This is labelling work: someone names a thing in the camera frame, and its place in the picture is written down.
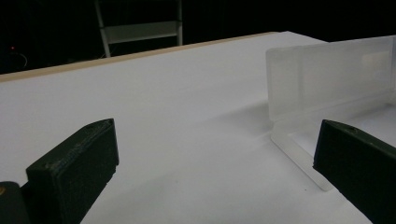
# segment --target dark background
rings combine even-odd
[[[93,0],[0,3],[0,74],[104,57]],[[104,2],[102,9],[106,25],[168,21],[177,13],[175,3],[166,1]],[[184,0],[183,44],[282,31],[329,42],[396,35],[391,9],[390,3],[377,1]],[[112,45],[110,50],[117,56],[176,43],[175,37],[166,37]]]

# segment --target transparent plastic panel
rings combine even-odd
[[[323,190],[313,168],[323,119],[396,146],[396,36],[267,51],[272,140]]]

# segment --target white chair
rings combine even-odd
[[[99,22],[106,57],[111,57],[109,49],[110,44],[119,44],[130,41],[176,36],[177,44],[181,46],[183,44],[181,0],[175,1],[177,1],[177,19],[175,21],[104,26],[101,11],[102,0],[95,0],[96,15]]]

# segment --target table surface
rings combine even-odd
[[[23,185],[114,118],[120,165],[82,223],[371,223],[270,139],[265,52],[317,43],[282,32],[1,76],[1,180]]]

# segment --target wooden table edge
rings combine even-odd
[[[238,36],[238,37],[233,37],[233,38],[213,40],[213,41],[207,41],[207,42],[203,42],[203,43],[177,46],[177,47],[166,48],[166,49],[155,49],[155,50],[143,51],[143,52],[126,54],[126,55],[121,55],[121,56],[116,56],[116,57],[111,57],[111,58],[97,59],[97,60],[91,60],[91,61],[80,62],[80,63],[69,63],[69,64],[63,64],[63,65],[58,65],[58,66],[22,71],[22,72],[17,72],[17,73],[3,74],[3,75],[0,75],[0,82],[7,82],[7,81],[13,81],[13,80],[25,79],[25,78],[31,78],[31,77],[41,77],[41,76],[50,75],[50,74],[54,74],[54,73],[67,72],[67,71],[71,71],[71,70],[77,70],[77,69],[86,68],[86,67],[98,66],[98,65],[107,64],[107,63],[117,63],[117,62],[122,62],[122,61],[126,61],[126,60],[143,58],[143,57],[148,57],[148,56],[158,55],[158,54],[163,54],[163,53],[168,53],[168,52],[174,52],[174,51],[183,50],[183,49],[199,48],[202,46],[208,46],[208,45],[213,45],[213,44],[218,44],[218,43],[223,43],[223,42],[228,42],[228,41],[251,38],[251,37],[256,37],[256,36],[261,36],[261,35],[271,35],[271,34],[276,34],[276,33],[277,32],[267,32],[267,33],[261,33],[261,34],[256,34],[256,35],[243,35],[243,36]]]

